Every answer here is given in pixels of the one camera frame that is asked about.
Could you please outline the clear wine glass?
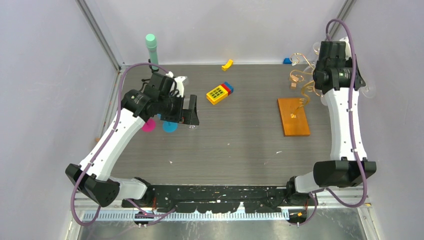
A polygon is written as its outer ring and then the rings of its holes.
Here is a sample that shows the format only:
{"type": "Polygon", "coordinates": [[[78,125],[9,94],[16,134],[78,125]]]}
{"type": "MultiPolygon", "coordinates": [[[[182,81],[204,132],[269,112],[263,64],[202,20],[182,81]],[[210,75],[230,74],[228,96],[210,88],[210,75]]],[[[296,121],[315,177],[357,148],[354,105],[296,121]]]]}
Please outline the clear wine glass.
{"type": "Polygon", "coordinates": [[[197,130],[198,128],[199,128],[199,126],[198,125],[194,125],[194,124],[192,124],[192,125],[189,125],[189,127],[188,127],[190,130],[197,130]]]}
{"type": "Polygon", "coordinates": [[[376,96],[376,87],[373,85],[366,85],[360,88],[360,92],[364,97],[372,99],[376,96]]]}

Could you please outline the blue plastic wine glass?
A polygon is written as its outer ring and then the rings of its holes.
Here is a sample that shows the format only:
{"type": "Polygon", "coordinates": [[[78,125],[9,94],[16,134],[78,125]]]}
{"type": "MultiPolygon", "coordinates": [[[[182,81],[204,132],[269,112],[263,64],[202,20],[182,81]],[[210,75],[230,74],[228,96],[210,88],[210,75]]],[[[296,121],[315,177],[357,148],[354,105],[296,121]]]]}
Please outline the blue plastic wine glass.
{"type": "Polygon", "coordinates": [[[162,118],[161,118],[162,116],[160,114],[158,114],[157,117],[162,122],[162,129],[163,129],[164,132],[173,133],[177,130],[178,123],[162,120],[162,118]]]}

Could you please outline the pink plastic wine glass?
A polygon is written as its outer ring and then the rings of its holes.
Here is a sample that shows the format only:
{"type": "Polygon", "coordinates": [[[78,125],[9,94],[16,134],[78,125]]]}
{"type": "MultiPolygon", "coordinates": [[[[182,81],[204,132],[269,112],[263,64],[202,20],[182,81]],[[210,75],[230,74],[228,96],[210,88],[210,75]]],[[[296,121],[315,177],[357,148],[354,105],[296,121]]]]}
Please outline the pink plastic wine glass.
{"type": "Polygon", "coordinates": [[[156,128],[156,122],[153,118],[147,120],[147,122],[141,127],[143,132],[149,133],[152,132],[156,128]]]}

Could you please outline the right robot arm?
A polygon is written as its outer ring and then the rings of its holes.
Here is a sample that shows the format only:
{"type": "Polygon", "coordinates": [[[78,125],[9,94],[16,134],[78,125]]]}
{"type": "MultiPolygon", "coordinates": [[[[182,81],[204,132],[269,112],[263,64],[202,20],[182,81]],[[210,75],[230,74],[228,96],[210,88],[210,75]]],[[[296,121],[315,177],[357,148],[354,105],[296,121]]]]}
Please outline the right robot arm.
{"type": "Polygon", "coordinates": [[[307,174],[290,178],[285,198],[291,205],[299,205],[316,190],[356,187],[377,171],[376,162],[368,160],[359,123],[359,91],[366,83],[348,40],[321,42],[312,78],[329,111],[330,159],[316,162],[307,174]]]}

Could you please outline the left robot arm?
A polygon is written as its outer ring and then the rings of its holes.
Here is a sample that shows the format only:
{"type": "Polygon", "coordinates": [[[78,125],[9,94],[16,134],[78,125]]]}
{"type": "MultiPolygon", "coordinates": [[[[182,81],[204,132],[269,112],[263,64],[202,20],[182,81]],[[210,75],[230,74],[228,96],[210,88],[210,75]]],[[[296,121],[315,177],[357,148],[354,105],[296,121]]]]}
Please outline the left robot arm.
{"type": "Polygon", "coordinates": [[[160,115],[166,122],[199,125],[197,96],[190,95],[188,108],[184,108],[187,84],[187,76],[154,72],[142,90],[128,91],[93,150],[79,164],[71,163],[66,168],[65,174],[77,190],[101,207],[125,199],[148,207],[154,199],[149,183],[139,177],[112,177],[111,172],[130,140],[154,116],[160,115]]]}

